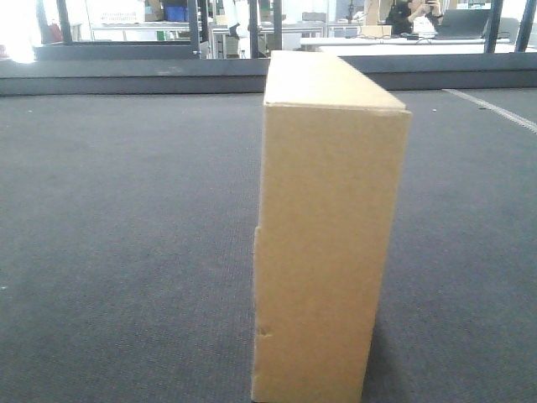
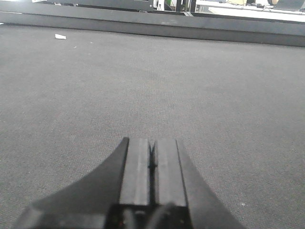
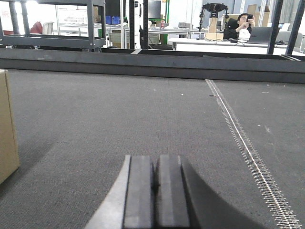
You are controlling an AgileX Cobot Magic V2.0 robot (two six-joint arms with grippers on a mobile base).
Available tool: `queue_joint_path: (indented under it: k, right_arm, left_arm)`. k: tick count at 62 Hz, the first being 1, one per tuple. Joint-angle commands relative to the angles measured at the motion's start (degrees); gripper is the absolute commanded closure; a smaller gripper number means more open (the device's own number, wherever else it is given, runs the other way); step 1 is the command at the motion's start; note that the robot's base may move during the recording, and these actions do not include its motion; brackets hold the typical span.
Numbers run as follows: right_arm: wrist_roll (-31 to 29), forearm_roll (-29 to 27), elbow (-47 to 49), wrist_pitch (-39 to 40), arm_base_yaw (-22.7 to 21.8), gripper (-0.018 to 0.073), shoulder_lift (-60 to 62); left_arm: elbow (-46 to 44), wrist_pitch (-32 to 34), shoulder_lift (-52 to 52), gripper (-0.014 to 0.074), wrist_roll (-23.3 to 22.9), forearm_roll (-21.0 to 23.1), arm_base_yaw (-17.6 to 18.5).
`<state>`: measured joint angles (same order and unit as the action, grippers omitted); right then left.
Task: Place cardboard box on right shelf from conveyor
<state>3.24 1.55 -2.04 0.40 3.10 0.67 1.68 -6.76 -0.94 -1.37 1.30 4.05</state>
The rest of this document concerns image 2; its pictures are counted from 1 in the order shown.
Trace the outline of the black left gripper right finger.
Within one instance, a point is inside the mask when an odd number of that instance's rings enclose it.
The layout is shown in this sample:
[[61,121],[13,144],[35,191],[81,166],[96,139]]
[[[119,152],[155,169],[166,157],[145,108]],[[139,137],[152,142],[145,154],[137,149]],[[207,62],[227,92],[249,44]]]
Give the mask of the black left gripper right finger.
[[183,142],[158,139],[155,156],[155,203],[172,207],[156,223],[158,229],[243,229],[211,191],[188,156]]

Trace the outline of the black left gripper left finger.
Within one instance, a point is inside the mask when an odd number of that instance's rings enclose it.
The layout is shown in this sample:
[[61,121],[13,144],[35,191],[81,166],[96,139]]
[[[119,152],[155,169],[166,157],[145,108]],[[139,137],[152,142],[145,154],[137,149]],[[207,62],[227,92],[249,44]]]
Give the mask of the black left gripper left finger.
[[104,229],[150,205],[150,144],[125,137],[92,172],[25,208],[16,229]]

